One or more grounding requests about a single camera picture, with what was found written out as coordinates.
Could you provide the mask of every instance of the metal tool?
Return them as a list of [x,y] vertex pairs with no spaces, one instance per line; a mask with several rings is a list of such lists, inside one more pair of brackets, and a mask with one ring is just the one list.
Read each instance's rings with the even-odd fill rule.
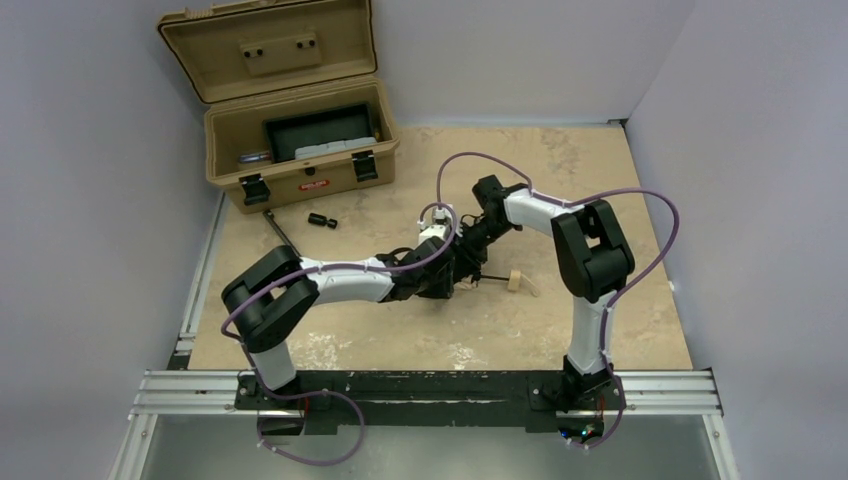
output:
[[277,221],[274,220],[274,212],[272,212],[271,210],[265,210],[264,212],[262,212],[262,216],[265,217],[265,221],[268,222],[268,225],[271,226],[271,229],[274,230],[274,233],[276,233],[277,236],[280,237],[280,240],[283,241],[283,245],[290,246],[295,252],[295,254],[297,256],[300,256],[300,252],[297,250],[297,247],[294,246],[294,243],[292,243],[291,239],[288,237],[288,235],[286,235],[286,232],[284,232],[283,229],[280,228],[280,225],[277,223]]

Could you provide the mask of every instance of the toolbox lid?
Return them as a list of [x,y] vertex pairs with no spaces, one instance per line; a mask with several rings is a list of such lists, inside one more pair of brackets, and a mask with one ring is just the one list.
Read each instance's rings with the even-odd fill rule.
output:
[[158,29],[206,104],[377,70],[370,0],[213,5]]

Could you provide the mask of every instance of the tan floor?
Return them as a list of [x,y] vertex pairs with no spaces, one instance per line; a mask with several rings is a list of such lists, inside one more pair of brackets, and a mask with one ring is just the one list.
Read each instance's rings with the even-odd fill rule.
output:
[[[393,184],[290,205],[275,211],[301,253],[322,260],[358,260],[414,245],[420,209],[435,199],[441,162],[477,150],[512,162],[535,187],[571,200],[638,184],[624,133],[619,128],[409,128],[402,131]],[[482,159],[448,167],[446,201],[460,213],[479,213],[471,187],[510,172]],[[657,254],[644,199],[610,200],[640,270]],[[309,212],[339,220],[338,230],[306,223]],[[191,357],[192,369],[240,369],[246,361],[220,335],[226,318],[220,292],[279,240],[261,215],[229,208]],[[571,298],[556,267],[553,242],[533,231],[511,232],[489,249],[484,273],[518,268],[541,289],[509,293],[501,282],[458,290],[450,300],[347,302],[312,309],[289,338],[292,357],[307,369],[556,369],[571,337]],[[619,303],[613,359],[623,369],[690,369],[691,363],[665,272],[648,276]]]

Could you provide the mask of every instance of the black metal base plate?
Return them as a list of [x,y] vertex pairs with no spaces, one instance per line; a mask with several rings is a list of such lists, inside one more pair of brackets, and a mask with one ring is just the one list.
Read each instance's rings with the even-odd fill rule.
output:
[[[298,372],[297,378],[277,393],[325,388],[342,393],[359,405],[369,425],[524,427],[528,433],[558,431],[558,410],[594,411],[600,395],[608,409],[618,408],[619,397],[609,386],[589,398],[562,405],[557,396],[561,383],[562,372],[557,370],[307,370]],[[235,401],[239,410],[298,408],[294,401],[266,398],[250,373],[239,377],[239,390]],[[310,399],[306,434],[335,434],[338,425],[356,424],[356,414],[344,401],[329,396]]]

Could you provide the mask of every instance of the black tray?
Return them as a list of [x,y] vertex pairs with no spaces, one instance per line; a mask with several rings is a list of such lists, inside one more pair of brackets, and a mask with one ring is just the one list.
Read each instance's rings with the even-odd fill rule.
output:
[[298,148],[374,136],[371,106],[357,103],[262,123],[274,163],[294,160]]

